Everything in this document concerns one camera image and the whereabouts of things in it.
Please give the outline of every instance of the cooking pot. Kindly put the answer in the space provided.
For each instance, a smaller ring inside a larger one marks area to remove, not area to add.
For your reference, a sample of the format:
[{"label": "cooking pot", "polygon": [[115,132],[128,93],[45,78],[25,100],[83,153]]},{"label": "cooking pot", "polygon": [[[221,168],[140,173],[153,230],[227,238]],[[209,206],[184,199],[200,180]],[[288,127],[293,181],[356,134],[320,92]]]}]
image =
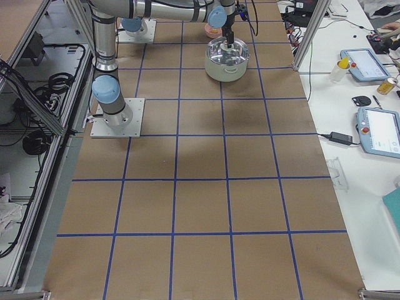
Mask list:
[{"label": "cooking pot", "polygon": [[249,48],[242,40],[235,38],[228,47],[225,37],[217,37],[207,45],[206,72],[218,81],[238,80],[246,72],[249,57]]}]

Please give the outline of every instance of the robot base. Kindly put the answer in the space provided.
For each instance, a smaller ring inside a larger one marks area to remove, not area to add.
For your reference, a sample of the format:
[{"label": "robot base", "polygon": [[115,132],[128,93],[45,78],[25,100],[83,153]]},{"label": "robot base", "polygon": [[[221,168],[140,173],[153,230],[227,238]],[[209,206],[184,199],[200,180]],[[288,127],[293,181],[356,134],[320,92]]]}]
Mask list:
[{"label": "robot base", "polygon": [[128,36],[125,31],[118,33],[120,44],[145,44],[153,43],[154,35],[156,32],[156,20],[144,20],[147,25],[147,32],[143,35],[138,34],[137,36]]},{"label": "robot base", "polygon": [[[142,128],[142,119],[144,111],[144,98],[125,98],[133,112],[132,121],[124,127],[110,127],[103,118],[96,118],[93,122],[92,138],[138,138]],[[102,114],[100,105],[97,107],[96,114]]]}]

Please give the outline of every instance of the glass lid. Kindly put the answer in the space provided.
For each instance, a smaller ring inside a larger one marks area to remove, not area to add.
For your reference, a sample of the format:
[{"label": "glass lid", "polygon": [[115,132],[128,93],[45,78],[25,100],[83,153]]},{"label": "glass lid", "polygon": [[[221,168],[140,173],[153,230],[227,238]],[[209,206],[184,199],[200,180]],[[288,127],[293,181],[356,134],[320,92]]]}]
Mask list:
[{"label": "glass lid", "polygon": [[225,37],[217,37],[208,43],[206,57],[216,64],[235,66],[249,59],[249,48],[240,39],[234,39],[230,48]]}]

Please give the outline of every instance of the pen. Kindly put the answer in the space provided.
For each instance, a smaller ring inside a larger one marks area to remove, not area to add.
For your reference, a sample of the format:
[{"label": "pen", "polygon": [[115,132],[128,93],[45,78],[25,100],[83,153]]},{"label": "pen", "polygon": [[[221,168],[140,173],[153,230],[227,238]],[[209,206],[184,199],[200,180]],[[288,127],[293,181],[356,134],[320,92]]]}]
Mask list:
[{"label": "pen", "polygon": [[379,106],[380,109],[382,109],[381,103],[379,103],[378,99],[376,99],[375,95],[372,95],[372,97],[374,98],[376,104]]}]

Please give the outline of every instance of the person's hand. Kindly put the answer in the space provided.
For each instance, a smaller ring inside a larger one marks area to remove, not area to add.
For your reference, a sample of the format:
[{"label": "person's hand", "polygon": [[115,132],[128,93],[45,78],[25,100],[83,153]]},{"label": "person's hand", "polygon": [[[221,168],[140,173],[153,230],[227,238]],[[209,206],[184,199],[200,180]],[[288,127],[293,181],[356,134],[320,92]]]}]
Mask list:
[{"label": "person's hand", "polygon": [[390,30],[400,29],[400,23],[399,22],[387,23],[384,26],[382,26],[381,28],[382,29],[390,29]]}]

